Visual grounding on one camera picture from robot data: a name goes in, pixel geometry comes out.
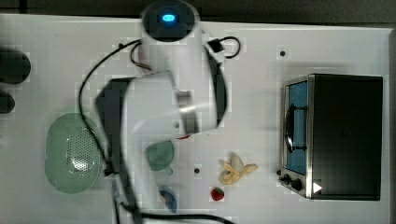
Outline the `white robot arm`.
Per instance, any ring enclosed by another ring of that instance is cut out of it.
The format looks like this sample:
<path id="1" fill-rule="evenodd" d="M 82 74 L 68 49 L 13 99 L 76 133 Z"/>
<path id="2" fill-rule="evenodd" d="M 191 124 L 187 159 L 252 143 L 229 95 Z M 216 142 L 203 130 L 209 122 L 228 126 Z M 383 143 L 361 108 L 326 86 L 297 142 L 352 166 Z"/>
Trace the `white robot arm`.
<path id="1" fill-rule="evenodd" d="M 214 130 L 227 110 L 220 64 L 203 38 L 197 10 L 183 0 L 157 0 L 141 14 L 147 73 L 112 78 L 95 99 L 107 140 L 110 173 L 133 224 L 162 219 L 147 147 Z"/>

